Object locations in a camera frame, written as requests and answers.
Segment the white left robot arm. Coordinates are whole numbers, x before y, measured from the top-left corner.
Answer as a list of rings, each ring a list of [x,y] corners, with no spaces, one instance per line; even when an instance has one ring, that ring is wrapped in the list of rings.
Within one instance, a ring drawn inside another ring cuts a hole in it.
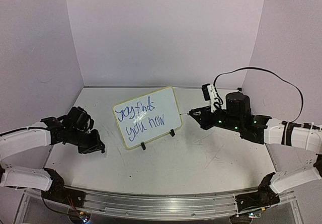
[[[38,147],[72,144],[79,154],[105,152],[94,120],[81,107],[72,107],[63,116],[43,118],[36,125],[1,134],[1,186],[32,188],[48,192],[57,202],[64,202],[68,191],[64,179],[53,169],[32,169],[13,166],[4,160]]]

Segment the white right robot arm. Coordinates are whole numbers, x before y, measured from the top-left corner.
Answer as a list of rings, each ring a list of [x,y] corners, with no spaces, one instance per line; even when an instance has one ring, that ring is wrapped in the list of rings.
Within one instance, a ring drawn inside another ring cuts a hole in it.
[[[225,97],[226,108],[205,106],[189,111],[202,129],[218,127],[238,132],[244,140],[258,144],[280,144],[314,152],[316,162],[293,172],[276,172],[265,176],[258,186],[260,192],[279,194],[287,189],[321,179],[321,126],[295,123],[266,115],[253,115],[251,101],[241,92]]]

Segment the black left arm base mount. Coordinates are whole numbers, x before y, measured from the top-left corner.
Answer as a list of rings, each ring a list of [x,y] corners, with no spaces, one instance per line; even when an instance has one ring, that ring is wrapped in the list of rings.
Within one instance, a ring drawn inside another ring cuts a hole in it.
[[[44,199],[73,207],[83,207],[86,197],[83,191],[65,187],[64,179],[54,169],[44,168],[44,171],[49,174],[52,181],[48,190],[41,191]]]

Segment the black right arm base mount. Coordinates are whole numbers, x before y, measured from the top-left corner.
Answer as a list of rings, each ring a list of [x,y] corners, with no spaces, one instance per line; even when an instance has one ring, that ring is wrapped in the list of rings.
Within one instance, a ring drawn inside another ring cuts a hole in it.
[[[280,202],[279,194],[275,193],[270,187],[274,174],[276,173],[272,172],[266,175],[258,186],[256,192],[240,194],[234,198],[237,204],[238,213],[253,209],[257,210],[262,207],[270,207],[271,205],[278,204]]]

